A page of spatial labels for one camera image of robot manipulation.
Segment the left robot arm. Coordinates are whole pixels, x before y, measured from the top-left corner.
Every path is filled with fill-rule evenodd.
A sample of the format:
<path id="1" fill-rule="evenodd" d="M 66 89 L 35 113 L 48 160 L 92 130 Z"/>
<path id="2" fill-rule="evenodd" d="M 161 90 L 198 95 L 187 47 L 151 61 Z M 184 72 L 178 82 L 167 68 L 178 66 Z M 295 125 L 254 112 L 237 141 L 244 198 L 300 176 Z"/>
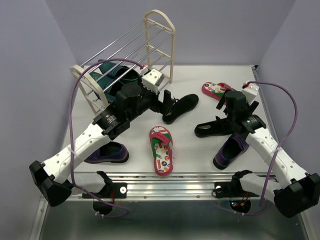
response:
<path id="1" fill-rule="evenodd" d="M 130 128 L 130 123 L 147 110 L 166 115 L 175 100 L 165 90 L 159 94 L 145 87 L 128 83 L 116 93 L 115 100 L 88 125 L 77 138 L 51 158 L 34 161 L 29 170 L 32 179 L 51 207 L 56 207 L 71 195 L 85 192 L 93 197 L 111 193 L 112 181 L 103 171 L 74 175 L 74 170 L 91 154 Z"/>

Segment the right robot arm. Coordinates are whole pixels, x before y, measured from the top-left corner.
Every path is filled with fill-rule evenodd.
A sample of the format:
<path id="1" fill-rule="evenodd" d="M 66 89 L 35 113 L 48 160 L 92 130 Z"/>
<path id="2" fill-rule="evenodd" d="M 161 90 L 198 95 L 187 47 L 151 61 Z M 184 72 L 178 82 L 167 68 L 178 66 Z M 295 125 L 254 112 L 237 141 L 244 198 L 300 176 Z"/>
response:
<path id="1" fill-rule="evenodd" d="M 266 124 L 253 112 L 258 106 L 248 104 L 240 91 L 224 93 L 217 108 L 225 104 L 224 119 L 232 129 L 232 135 L 213 159 L 214 165 L 223 170 L 252 147 L 271 168 L 276 181 L 259 177 L 250 170 L 236 172 L 231 181 L 219 183 L 217 198 L 240 197 L 252 193 L 272 202 L 279 212 L 291 218 L 315 205 L 320 199 L 320 176 L 310 174 L 300 167 L 277 143 Z"/>

